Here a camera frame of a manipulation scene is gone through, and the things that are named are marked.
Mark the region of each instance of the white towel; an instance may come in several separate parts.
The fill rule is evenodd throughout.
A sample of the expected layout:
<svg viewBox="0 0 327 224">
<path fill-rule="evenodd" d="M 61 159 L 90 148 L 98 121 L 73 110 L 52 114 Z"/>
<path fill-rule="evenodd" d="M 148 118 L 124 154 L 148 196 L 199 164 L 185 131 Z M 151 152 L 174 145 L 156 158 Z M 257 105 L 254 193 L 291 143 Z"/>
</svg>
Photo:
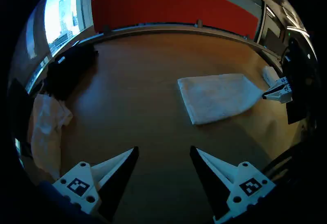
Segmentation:
<svg viewBox="0 0 327 224">
<path fill-rule="evenodd" d="M 33 105 L 32 155 L 36 166 L 55 180 L 60 177 L 61 127 L 68 125 L 72 117 L 63 101 L 45 94 L 36 96 Z"/>
<path fill-rule="evenodd" d="M 214 122 L 240 114 L 262 96 L 243 74 L 223 74 L 177 80 L 192 124 Z"/>
</svg>

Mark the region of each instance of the folded towel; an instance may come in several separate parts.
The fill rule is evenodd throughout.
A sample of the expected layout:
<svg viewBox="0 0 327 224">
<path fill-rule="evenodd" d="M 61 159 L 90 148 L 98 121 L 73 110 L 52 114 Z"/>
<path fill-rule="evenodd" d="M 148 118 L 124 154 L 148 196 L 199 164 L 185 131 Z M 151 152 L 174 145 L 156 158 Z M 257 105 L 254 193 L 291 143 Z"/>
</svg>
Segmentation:
<svg viewBox="0 0 327 224">
<path fill-rule="evenodd" d="M 243 74 L 177 80 L 192 124 L 214 122 L 251 108 L 263 93 Z"/>
</svg>

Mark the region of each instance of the black bag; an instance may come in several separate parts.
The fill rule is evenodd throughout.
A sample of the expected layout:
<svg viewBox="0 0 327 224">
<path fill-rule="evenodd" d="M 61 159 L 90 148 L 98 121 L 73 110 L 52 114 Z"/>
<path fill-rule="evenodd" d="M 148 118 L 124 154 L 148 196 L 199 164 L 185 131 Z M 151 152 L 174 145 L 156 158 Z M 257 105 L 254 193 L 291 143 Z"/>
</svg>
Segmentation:
<svg viewBox="0 0 327 224">
<path fill-rule="evenodd" d="M 77 45 L 58 55 L 49 64 L 45 90 L 57 100 L 67 100 L 81 76 L 95 63 L 97 54 L 93 45 Z"/>
</svg>

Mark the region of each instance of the white wall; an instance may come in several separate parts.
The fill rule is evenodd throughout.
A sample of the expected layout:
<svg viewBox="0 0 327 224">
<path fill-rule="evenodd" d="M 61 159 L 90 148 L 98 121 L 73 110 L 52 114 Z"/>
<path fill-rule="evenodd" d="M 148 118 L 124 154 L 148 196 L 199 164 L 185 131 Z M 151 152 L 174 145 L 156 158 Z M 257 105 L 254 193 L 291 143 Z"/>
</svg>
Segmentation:
<svg viewBox="0 0 327 224">
<path fill-rule="evenodd" d="M 93 25 L 91 0 L 76 0 L 76 11 L 80 31 Z"/>
</svg>

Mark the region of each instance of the sky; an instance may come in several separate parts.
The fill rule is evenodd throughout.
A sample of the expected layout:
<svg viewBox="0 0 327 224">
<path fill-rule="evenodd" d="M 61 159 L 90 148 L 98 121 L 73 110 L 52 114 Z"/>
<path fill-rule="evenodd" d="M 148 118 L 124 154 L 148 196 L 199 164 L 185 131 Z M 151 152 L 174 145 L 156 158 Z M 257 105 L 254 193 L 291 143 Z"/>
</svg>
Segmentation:
<svg viewBox="0 0 327 224">
<path fill-rule="evenodd" d="M 47 0 L 45 4 L 44 25 L 45 25 L 45 35 L 47 36 L 48 43 L 53 42 L 60 35 L 59 1 L 60 0 Z M 72 0 L 71 10 L 73 11 L 74 15 L 76 15 L 76 0 Z"/>
</svg>

